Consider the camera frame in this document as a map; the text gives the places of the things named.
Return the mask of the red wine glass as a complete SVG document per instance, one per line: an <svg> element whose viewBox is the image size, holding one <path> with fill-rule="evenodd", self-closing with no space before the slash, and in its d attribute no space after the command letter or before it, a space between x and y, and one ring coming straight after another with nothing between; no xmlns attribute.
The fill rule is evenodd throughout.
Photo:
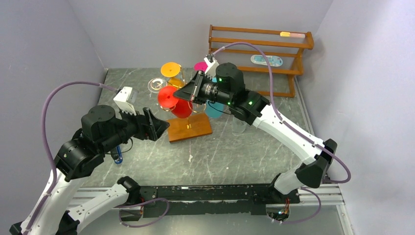
<svg viewBox="0 0 415 235"><path fill-rule="evenodd" d="M192 114L193 106L189 101L175 98L173 93L177 89L173 86L166 86L158 93L158 102L160 106L170 111L178 118L187 118Z"/></svg>

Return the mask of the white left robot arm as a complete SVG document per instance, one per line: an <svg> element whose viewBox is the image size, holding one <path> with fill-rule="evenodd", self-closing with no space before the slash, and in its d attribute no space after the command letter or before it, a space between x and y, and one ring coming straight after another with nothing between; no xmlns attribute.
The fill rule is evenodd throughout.
<svg viewBox="0 0 415 235"><path fill-rule="evenodd" d="M121 177L102 195L74 208L69 203L80 186L103 163L107 153L129 139L157 141L169 123L153 115L120 112L97 105L82 116L82 127L64 143L52 162L48 183L26 220L13 224L13 235L76 235L86 225L114 207L125 208L144 202L140 185L131 177Z"/></svg>

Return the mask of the gold wire wine glass rack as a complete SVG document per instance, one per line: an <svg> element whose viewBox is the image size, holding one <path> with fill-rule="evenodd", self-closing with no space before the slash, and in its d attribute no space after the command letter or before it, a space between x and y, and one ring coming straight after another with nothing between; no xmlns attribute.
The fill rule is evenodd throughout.
<svg viewBox="0 0 415 235"><path fill-rule="evenodd" d="M163 78L154 78L148 83L148 89L157 94L160 108L173 114L169 119L167 132L170 143L189 140L212 134L206 106L193 105L191 102L174 97L173 93L185 85L183 68L176 62L162 65Z"/></svg>

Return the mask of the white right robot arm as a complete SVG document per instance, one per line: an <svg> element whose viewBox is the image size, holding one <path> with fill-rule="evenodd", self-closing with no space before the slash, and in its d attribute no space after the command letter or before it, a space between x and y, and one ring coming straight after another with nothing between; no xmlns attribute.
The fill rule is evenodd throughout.
<svg viewBox="0 0 415 235"><path fill-rule="evenodd" d="M220 64L215 77L217 81L212 82L209 75L200 70L173 95L195 104L212 101L227 105L235 118L270 134L299 157L300 164L296 168L273 179L273 187L269 189L273 202L281 203L288 193L302 186L319 188L332 163L336 142L311 135L275 111L266 97L246 89L243 72L236 65Z"/></svg>

